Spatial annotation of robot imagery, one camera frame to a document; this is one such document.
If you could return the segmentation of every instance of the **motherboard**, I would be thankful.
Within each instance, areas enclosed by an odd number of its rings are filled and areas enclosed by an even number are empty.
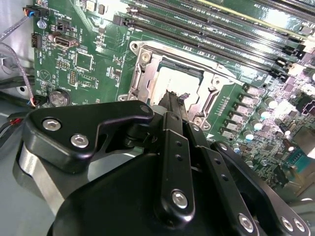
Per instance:
[[[314,0],[34,0],[46,106],[185,98],[270,186],[315,175]]]

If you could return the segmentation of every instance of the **silver screw head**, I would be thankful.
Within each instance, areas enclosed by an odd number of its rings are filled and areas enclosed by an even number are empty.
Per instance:
[[[39,20],[37,21],[37,26],[41,29],[44,30],[47,28],[47,23],[43,20]]]
[[[55,119],[46,119],[43,121],[43,127],[49,131],[57,131],[61,128],[61,124]]]
[[[188,206],[188,200],[186,196],[180,191],[174,191],[172,199],[175,205],[181,209],[185,209]]]
[[[243,226],[243,228],[249,232],[252,233],[254,232],[254,226],[252,224],[252,222],[248,219],[247,216],[245,216],[244,214],[239,214],[238,215],[238,220],[240,221],[241,225]]]
[[[89,140],[82,134],[75,134],[71,137],[71,143],[77,148],[86,148],[89,145]]]
[[[199,128],[197,125],[195,125],[195,124],[192,125],[192,128],[193,128],[194,130],[196,130],[196,131],[199,131],[199,130],[200,130],[200,128]]]
[[[149,53],[143,53],[141,55],[141,59],[143,60],[143,62],[149,62],[150,60],[150,54]]]
[[[227,147],[224,144],[220,144],[220,147],[224,150],[227,151]]]
[[[302,231],[302,232],[305,232],[305,228],[304,228],[304,226],[302,225],[302,223],[300,222],[300,221],[298,221],[297,219],[293,219],[294,220],[294,223],[295,223],[295,225],[296,225],[296,227],[300,230],[300,231]]]
[[[289,230],[290,232],[293,232],[293,226],[287,219],[285,219],[284,217],[281,217],[281,221],[287,230]]]

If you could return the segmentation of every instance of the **electrolytic capacitor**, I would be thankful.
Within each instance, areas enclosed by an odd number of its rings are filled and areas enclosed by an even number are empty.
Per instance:
[[[272,97],[267,97],[265,99],[265,103],[267,104],[267,106],[270,108],[270,109],[275,109],[278,107],[278,103],[276,100],[274,100]]]
[[[294,131],[294,129],[296,128],[296,123],[295,122],[292,122],[289,126],[288,126],[288,129],[292,132]]]
[[[294,145],[288,139],[283,139],[282,143],[288,151],[293,151],[295,149]]]
[[[254,135],[252,134],[252,132],[250,130],[244,131],[243,135],[244,135],[245,139],[248,141],[254,140]]]
[[[260,115],[262,119],[268,119],[271,115],[269,111],[267,111],[265,108],[260,108],[258,110],[258,114]]]
[[[285,136],[288,136],[291,134],[291,131],[287,128],[287,126],[285,124],[280,123],[279,128],[284,133]]]
[[[251,121],[251,125],[254,127],[254,130],[257,130],[257,131],[262,130],[262,127],[263,127],[262,123],[257,119],[253,119]]]
[[[241,149],[240,149],[240,146],[239,144],[233,144],[232,145],[232,149],[235,153],[240,153],[241,152]]]

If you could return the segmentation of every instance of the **red wire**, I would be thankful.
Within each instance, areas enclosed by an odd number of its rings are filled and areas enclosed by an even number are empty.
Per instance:
[[[11,124],[11,125],[13,125],[13,124],[18,124],[18,123],[20,123],[21,121],[22,121],[22,119],[17,118],[17,119],[15,119],[15,120],[11,121],[10,124]]]

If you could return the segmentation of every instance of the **cpu socket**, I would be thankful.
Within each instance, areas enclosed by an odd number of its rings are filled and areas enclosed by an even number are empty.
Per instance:
[[[128,94],[119,101],[140,100],[158,105],[166,91],[189,94],[185,107],[189,121],[210,130],[208,115],[224,86],[239,83],[235,75],[210,59],[155,41],[132,41],[137,57]]]

